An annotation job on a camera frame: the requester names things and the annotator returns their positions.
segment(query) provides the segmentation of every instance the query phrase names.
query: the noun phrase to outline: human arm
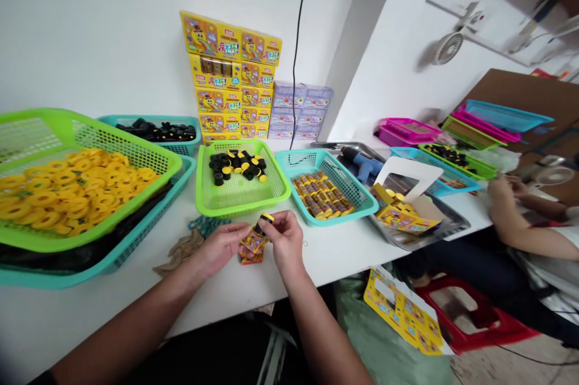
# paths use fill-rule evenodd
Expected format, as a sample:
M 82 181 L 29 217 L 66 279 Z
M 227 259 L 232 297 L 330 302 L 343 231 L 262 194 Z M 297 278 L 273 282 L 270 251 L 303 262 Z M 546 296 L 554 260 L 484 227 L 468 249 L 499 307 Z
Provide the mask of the human arm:
M 59 385 L 117 383 L 155 351 L 203 283 L 237 252 L 247 224 L 220 226 L 199 250 L 56 363 Z
M 500 175 L 489 184 L 490 218 L 501 241 L 515 249 L 553 258 L 579 261 L 579 248 L 550 228 L 534 228 L 519 213 L 513 189 Z
M 261 220 L 273 243 L 289 302 L 296 318 L 303 350 L 320 383 L 372 384 L 372 379 L 350 340 L 328 310 L 302 260 L 303 232 L 291 210 L 272 215 L 274 225 Z
M 568 207 L 565 204 L 533 195 L 530 193 L 529 187 L 518 177 L 506 176 L 506 179 L 513 189 L 514 197 L 519 199 L 522 206 L 548 220 L 557 222 L 565 222 L 567 220 L 566 211 Z

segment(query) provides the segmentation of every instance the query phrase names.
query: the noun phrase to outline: pink plastic basket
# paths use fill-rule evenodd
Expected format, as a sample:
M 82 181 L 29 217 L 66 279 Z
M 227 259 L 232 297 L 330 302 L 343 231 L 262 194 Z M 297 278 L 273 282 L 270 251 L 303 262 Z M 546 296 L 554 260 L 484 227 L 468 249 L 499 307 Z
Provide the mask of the pink plastic basket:
M 472 113 L 466 111 L 466 106 L 461 106 L 456 112 L 452 113 L 452 116 L 465 124 L 468 124 L 475 129 L 489 135 L 492 138 L 498 139 L 501 142 L 519 142 L 522 137 L 520 133 L 510 133 L 505 130 L 501 130 L 496 126 L 493 126 L 489 122 L 483 121 L 477 118 Z
M 425 141 L 411 141 L 409 139 L 405 139 L 398 135 L 394 130 L 389 130 L 386 128 L 384 120 L 380 121 L 380 134 L 378 135 L 378 139 L 380 139 L 385 144 L 388 144 L 390 147 L 415 147 L 419 144 L 429 144 L 434 142 L 434 138 L 427 139 Z
M 384 118 L 386 128 L 395 132 L 401 138 L 420 143 L 434 142 L 434 138 L 442 133 L 441 130 L 411 118 Z

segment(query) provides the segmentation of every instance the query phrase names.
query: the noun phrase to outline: human hand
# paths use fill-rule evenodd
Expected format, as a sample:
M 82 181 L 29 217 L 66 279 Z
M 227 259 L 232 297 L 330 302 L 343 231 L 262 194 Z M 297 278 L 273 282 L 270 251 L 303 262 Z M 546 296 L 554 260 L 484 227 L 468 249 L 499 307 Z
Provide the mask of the human hand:
M 221 225 L 207 237 L 190 261 L 204 279 L 217 275 L 231 257 L 244 247 L 239 241 L 246 237 L 249 231 L 250 225 L 246 223 Z
M 487 192 L 493 201 L 514 200 L 513 189 L 502 173 L 499 173 L 497 178 L 489 183 Z
M 292 210 L 272 214 L 273 224 L 263 219 L 259 226 L 273 243 L 273 258 L 285 281 L 290 281 L 295 275 L 306 272 L 302 258 L 303 231 Z
M 506 179 L 511 185 L 511 189 L 513 189 L 513 195 L 515 198 L 522 198 L 530 193 L 529 186 L 524 184 L 520 178 L 515 176 L 506 176 Z

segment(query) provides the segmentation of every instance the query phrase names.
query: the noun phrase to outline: blue plastic basket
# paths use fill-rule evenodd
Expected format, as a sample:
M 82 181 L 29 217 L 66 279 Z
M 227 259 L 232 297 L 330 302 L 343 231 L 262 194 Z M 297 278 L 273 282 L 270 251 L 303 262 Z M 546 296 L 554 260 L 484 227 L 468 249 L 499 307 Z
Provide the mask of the blue plastic basket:
M 280 151 L 276 154 L 276 159 L 283 173 L 290 179 L 322 171 L 355 207 L 349 215 L 326 221 L 317 220 L 308 212 L 292 183 L 291 195 L 309 226 L 332 226 L 368 216 L 378 210 L 378 202 L 368 189 L 328 151 L 321 149 Z
M 17 285 L 20 287 L 39 288 L 42 290 L 60 290 L 81 284 L 96 275 L 106 275 L 117 271 L 135 248 L 147 236 L 150 230 L 161 219 L 175 199 L 183 192 L 187 181 L 197 162 L 187 156 L 181 156 L 183 165 L 179 172 L 171 178 L 173 187 L 165 198 L 146 215 L 139 224 L 99 263 L 79 273 L 49 272 L 41 270 L 15 270 L 15 268 L 0 267 L 0 285 Z
M 430 154 L 426 154 L 424 151 L 409 147 L 394 147 L 390 148 L 390 151 L 392 151 L 393 155 L 404 159 L 412 159 L 420 163 L 442 168 L 444 173 L 440 178 L 447 182 L 458 180 L 465 186 L 462 189 L 455 189 L 448 184 L 445 184 L 441 180 L 436 180 L 434 183 L 432 183 L 432 186 L 428 188 L 428 192 L 436 197 L 453 195 L 456 193 L 472 192 L 481 188 L 481 185 L 474 181 L 472 178 L 461 174 L 446 163 L 438 160 L 436 157 L 432 157 Z
M 117 124 L 122 126 L 131 126 L 138 118 L 143 118 L 145 121 L 152 122 L 155 126 L 159 127 L 161 126 L 161 123 L 164 123 L 165 121 L 169 121 L 171 124 L 186 124 L 187 126 L 195 127 L 197 136 L 192 141 L 167 143 L 155 142 L 155 144 L 165 147 L 167 150 L 173 151 L 173 153 L 194 157 L 195 150 L 201 141 L 201 125 L 199 124 L 199 119 L 194 116 L 107 115 L 101 116 L 97 119 L 102 123 L 104 122 L 105 124 L 116 127 Z
M 524 133 L 541 124 L 555 121 L 549 116 L 478 100 L 468 100 L 466 102 L 466 111 L 483 121 L 490 122 L 494 126 L 512 133 Z

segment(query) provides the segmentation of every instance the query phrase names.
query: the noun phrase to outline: tiled floor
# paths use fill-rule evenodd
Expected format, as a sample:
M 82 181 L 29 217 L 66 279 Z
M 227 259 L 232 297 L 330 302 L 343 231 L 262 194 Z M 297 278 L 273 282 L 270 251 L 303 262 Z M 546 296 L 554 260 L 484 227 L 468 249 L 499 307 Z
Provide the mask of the tiled floor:
M 442 290 L 437 292 L 434 298 L 453 317 L 461 313 L 461 305 L 463 311 L 464 308 L 472 310 L 476 307 L 473 300 L 461 293 L 460 289 Z M 455 323 L 465 332 L 472 333 L 476 330 L 466 316 L 459 316 L 455 319 Z M 548 363 L 579 361 L 579 351 L 562 348 L 559 341 L 543 335 L 506 347 L 529 358 Z M 579 384 L 579 364 L 562 367 L 547 366 L 526 360 L 499 347 L 467 352 L 459 357 L 453 357 L 451 365 L 458 377 L 455 377 L 453 385 Z

